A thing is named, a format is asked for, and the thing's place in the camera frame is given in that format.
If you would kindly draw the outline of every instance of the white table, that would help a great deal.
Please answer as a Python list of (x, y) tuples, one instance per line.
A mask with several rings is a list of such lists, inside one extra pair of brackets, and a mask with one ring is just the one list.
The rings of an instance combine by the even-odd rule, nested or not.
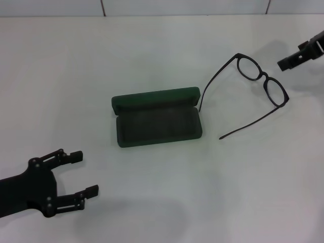
[[(84, 211), (0, 219), (0, 242), (316, 243), (324, 238), (324, 58), (276, 62), (324, 15), (0, 19), (0, 178), (56, 149), (60, 195), (98, 184)], [(198, 140), (119, 148), (110, 99), (205, 87), (235, 53), (290, 101), (267, 119), (262, 81), (230, 65), (210, 86)]]

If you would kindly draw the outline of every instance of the black eyeglasses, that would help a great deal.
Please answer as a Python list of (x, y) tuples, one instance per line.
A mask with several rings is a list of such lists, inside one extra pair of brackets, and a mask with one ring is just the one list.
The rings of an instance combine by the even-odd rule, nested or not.
[[(228, 134), (225, 134), (224, 136), (220, 137), (219, 139), (223, 139), (226, 138), (227, 136), (242, 130), (244, 128), (247, 128), (255, 123), (257, 123), (258, 121), (262, 120), (263, 118), (266, 118), (267, 116), (269, 116), (270, 114), (274, 113), (276, 110), (278, 110), (281, 107), (284, 107), (286, 105), (286, 103), (289, 101), (289, 96), (287, 94), (287, 92), (285, 91), (284, 87), (281, 85), (281, 83), (279, 83), (278, 80), (269, 77), (269, 75), (262, 71), (261, 67), (259, 66), (259, 64), (253, 60), (251, 57), (248, 57), (246, 55), (243, 55), (241, 53), (237, 53), (235, 54), (228, 62), (225, 63), (224, 66), (221, 67), (221, 69), (219, 69), (219, 71), (212, 77), (212, 79), (208, 82), (202, 97), (201, 97), (201, 101), (200, 101), (200, 106), (199, 106), (199, 112), (201, 110), (201, 105), (203, 103), (203, 98), (206, 92), (206, 89), (208, 88), (208, 86), (211, 84), (211, 82), (216, 78), (216, 76), (224, 70), (225, 67), (227, 67), (233, 60), (235, 60), (237, 58), (237, 68), (239, 70), (239, 72), (248, 80), (251, 81), (257, 81), (259, 80), (262, 76), (265, 76), (265, 81), (263, 83), (263, 88), (265, 90), (265, 93), (267, 94), (269, 100), (271, 101), (272, 104), (274, 104), (275, 108), (269, 112), (268, 114), (264, 115), (263, 117), (261, 117), (260, 119), (257, 119), (256, 121), (242, 127), (239, 129), (236, 129)], [(281, 91), (276, 92), (274, 91), (274, 89), (278, 89), (280, 88)]]

